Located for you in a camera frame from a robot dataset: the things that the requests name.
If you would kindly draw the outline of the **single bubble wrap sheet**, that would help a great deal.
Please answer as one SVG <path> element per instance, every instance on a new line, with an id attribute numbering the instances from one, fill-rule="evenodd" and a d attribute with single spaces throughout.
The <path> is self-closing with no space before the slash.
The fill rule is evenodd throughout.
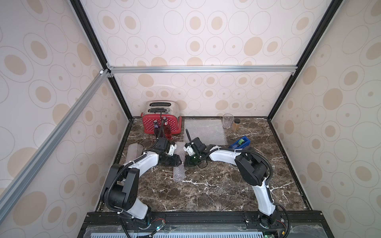
<path id="1" fill-rule="evenodd" d="M 130 144 L 128 146 L 128 149 L 127 149 L 125 163 L 128 163 L 130 161 L 135 160 L 136 158 L 141 156 L 142 153 L 143 153 L 143 146 L 142 145 L 140 145 L 138 143 Z"/>

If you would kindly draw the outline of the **blue tape dispenser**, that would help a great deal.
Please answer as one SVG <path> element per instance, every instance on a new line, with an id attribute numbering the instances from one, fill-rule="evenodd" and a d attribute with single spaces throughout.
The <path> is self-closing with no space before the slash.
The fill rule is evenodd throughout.
<path id="1" fill-rule="evenodd" d="M 229 148 L 230 149 L 234 149 L 234 150 L 236 150 L 236 149 L 245 149 L 248 146 L 250 146 L 250 143 L 251 143 L 251 141 L 246 136 L 243 136 L 243 137 L 239 138 L 236 142 L 231 144 L 229 146 Z"/>

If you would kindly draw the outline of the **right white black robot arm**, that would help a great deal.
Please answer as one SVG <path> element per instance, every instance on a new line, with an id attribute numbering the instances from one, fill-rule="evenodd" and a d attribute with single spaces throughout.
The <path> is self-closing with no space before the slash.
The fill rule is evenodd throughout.
<path id="1" fill-rule="evenodd" d="M 273 177 L 273 168 L 269 161 L 256 151 L 241 148 L 238 143 L 229 148 L 216 145 L 206 146 L 200 138 L 191 138 L 186 130 L 188 143 L 184 146 L 185 162 L 189 166 L 200 167 L 203 163 L 223 162 L 238 168 L 243 180 L 249 184 L 255 193 L 259 210 L 259 222 L 264 228 L 271 228 L 281 219 L 278 208 L 272 198 L 269 181 Z"/>

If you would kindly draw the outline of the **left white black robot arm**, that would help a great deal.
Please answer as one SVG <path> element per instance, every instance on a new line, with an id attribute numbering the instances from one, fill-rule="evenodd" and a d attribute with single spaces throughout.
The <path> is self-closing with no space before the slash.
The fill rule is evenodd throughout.
<path id="1" fill-rule="evenodd" d="M 136 219 L 147 227 L 151 224 L 151 208 L 138 199 L 140 176 L 158 164 L 167 167 L 182 165 L 180 156 L 175 154 L 177 145 L 170 141 L 167 118 L 160 117 L 160 122 L 154 144 L 132 161 L 113 164 L 101 192 L 102 202 L 122 220 Z"/>

